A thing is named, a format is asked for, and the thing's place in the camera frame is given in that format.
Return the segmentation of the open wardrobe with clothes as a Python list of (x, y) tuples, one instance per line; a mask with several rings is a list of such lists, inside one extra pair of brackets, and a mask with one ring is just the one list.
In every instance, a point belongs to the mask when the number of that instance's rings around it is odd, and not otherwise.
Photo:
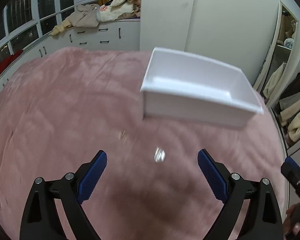
[(298, 143), (300, 140), (300, 132), (296, 135), (297, 139), (292, 140), (292, 131), (288, 130), (290, 123), (293, 122), (295, 117), (300, 113), (300, 61), (297, 70), (297, 75), (282, 92), (277, 100), (277, 104), (271, 108), (279, 124), (280, 131), (284, 136), (289, 155), (300, 148), (300, 144)]

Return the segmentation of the pink fuzzy bed blanket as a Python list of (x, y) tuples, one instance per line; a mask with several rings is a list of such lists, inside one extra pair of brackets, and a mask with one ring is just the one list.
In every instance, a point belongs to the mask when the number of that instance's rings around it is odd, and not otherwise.
[[(149, 52), (63, 48), (23, 64), (0, 93), (0, 224), (19, 238), (37, 177), (60, 179), (99, 150), (105, 171), (83, 209), (102, 239), (202, 239), (222, 203), (198, 163), (206, 149), (247, 180), (268, 178), (280, 207), (282, 146), (268, 111), (242, 129), (144, 118)], [(154, 161), (156, 148), (166, 157)]]

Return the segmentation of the silver ingot charm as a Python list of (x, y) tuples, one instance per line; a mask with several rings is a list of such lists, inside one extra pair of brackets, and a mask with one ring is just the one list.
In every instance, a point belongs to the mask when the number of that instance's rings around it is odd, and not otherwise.
[(156, 163), (162, 163), (165, 160), (166, 153), (162, 148), (157, 147), (154, 153), (154, 161)]

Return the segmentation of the white framed standing mirror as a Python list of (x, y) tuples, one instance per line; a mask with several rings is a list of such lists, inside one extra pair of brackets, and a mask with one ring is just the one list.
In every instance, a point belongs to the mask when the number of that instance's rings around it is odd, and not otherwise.
[(290, 59), (298, 29), (298, 20), (292, 12), (279, 1), (274, 36), (264, 60), (259, 76), (253, 85), (268, 102), (279, 86), (283, 72)]

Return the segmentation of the red cloth on sill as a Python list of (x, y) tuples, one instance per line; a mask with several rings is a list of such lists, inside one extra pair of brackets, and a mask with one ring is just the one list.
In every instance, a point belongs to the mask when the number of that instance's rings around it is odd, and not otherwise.
[(12, 55), (4, 56), (4, 58), (0, 59), (0, 74), (15, 60), (17, 59), (21, 54), (23, 50), (19, 49)]

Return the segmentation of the white plastic storage bin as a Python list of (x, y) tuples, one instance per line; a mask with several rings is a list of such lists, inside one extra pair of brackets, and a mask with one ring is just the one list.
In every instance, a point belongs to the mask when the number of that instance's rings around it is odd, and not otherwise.
[(168, 48), (153, 49), (140, 92), (144, 116), (242, 128), (264, 113), (241, 69)]

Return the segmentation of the white drawer cabinet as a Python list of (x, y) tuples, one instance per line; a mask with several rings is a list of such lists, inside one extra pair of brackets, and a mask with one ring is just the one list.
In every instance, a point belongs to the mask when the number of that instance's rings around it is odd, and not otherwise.
[(13, 65), (44, 57), (64, 47), (78, 47), (90, 51), (139, 50), (140, 19), (101, 23), (96, 28), (71, 28), (56, 36), (46, 34), (27, 46), (23, 53), (4, 70), (0, 79)]

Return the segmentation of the white framed window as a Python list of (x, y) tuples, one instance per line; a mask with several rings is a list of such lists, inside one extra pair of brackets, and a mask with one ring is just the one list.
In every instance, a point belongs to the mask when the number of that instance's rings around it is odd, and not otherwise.
[(0, 61), (33, 44), (78, 5), (98, 0), (10, 0), (0, 13)]

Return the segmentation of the pile of beige clothes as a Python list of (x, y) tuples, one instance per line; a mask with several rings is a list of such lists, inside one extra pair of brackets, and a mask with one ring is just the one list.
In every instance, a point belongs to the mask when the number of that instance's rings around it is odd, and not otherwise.
[(51, 36), (74, 27), (96, 28), (100, 23), (138, 18), (141, 16), (141, 0), (109, 0), (106, 4), (78, 5), (60, 25), (54, 26)]

